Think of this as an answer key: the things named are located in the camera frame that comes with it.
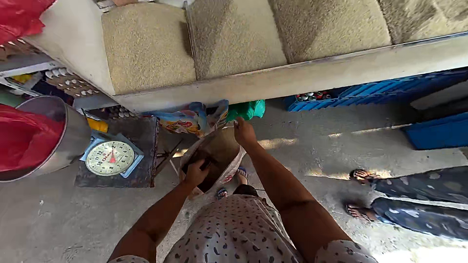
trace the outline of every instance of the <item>person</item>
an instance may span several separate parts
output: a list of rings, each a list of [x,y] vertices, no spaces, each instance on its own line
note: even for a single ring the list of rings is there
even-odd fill
[[[351,177],[390,197],[468,204],[468,166],[432,170],[390,179],[357,169]],[[347,204],[356,218],[380,221],[413,231],[468,240],[468,210],[379,197],[370,208]]]
[[[276,210],[247,185],[202,208],[164,262],[375,263],[369,252],[340,228],[298,179],[257,142],[243,118],[234,125],[236,141],[247,151]],[[208,174],[204,160],[188,167],[186,178],[151,206],[122,237],[111,263],[156,261],[156,248],[176,219],[188,194]]]

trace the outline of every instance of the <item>weighing scale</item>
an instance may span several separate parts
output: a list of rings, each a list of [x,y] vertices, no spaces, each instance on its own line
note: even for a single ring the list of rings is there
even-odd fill
[[[120,174],[127,178],[143,157],[143,152],[121,133],[111,135],[93,130],[91,142],[80,160],[96,175]]]

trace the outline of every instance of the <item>concrete floor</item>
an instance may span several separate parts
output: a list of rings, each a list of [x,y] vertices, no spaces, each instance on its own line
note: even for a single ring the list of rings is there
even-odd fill
[[[289,113],[270,100],[263,119],[252,124],[258,140],[305,185],[356,241],[380,261],[435,262],[466,255],[468,242],[415,233],[396,226],[367,223],[347,215],[343,203],[370,203],[379,194],[349,181],[355,168],[384,176],[408,175],[431,169],[468,165],[458,149],[413,151],[393,125],[411,123],[414,112],[392,105],[360,105]],[[170,147],[179,135],[161,133]],[[191,135],[184,144],[189,147]],[[242,161],[262,189],[248,156]],[[115,244],[138,217],[177,183],[168,165],[152,189],[75,188],[77,165],[61,171],[0,185],[0,262],[105,262]],[[232,191],[236,181],[227,188]],[[165,241],[158,247],[162,262],[184,233],[197,209],[213,200],[187,201]]]

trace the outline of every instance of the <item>sandal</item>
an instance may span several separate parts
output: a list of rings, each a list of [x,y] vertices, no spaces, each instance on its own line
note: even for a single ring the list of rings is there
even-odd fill
[[[215,197],[216,197],[218,200],[221,200],[221,199],[227,197],[227,190],[226,190],[226,188],[223,187],[223,188],[219,189],[218,192],[216,192]]]
[[[364,169],[356,169],[350,172],[350,177],[358,180],[361,184],[369,184],[369,180],[376,179],[378,175]]]
[[[245,179],[247,179],[247,184],[249,184],[249,174],[247,174],[247,171],[244,167],[239,166],[239,168],[237,168],[236,174],[240,174],[241,176],[245,177]]]
[[[368,222],[374,222],[377,219],[375,217],[375,212],[371,208],[365,208],[365,207],[358,206],[355,204],[347,204],[346,211],[352,217],[363,219]]]

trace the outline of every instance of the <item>flip-flop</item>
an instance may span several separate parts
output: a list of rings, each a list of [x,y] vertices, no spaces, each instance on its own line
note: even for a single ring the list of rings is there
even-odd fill
[[[249,174],[247,173],[244,167],[239,166],[239,168],[237,168],[236,173],[239,173],[241,176],[245,177],[245,179],[247,179],[247,184],[249,183]]]
[[[221,200],[221,199],[223,199],[223,198],[225,198],[225,197],[227,197],[227,190],[226,190],[226,188],[223,187],[223,188],[219,189],[218,192],[216,192],[216,198],[217,198],[218,200]]]
[[[356,211],[359,212],[359,214],[361,215],[361,217],[359,217],[358,215],[355,215],[353,214],[350,209],[354,209]],[[347,204],[346,205],[346,209],[345,209],[349,215],[351,215],[352,217],[354,218],[358,218],[358,219],[364,219],[368,222],[375,222],[375,220],[372,220],[367,214],[366,212],[368,212],[369,210],[371,210],[370,208],[365,208],[365,207],[361,207],[361,206],[358,206],[358,205],[355,205],[355,204]]]
[[[370,173],[364,169],[356,169],[350,172],[350,177],[358,180],[359,182],[361,182],[361,184],[367,184],[369,183],[369,180],[376,179],[378,176],[379,175]]]

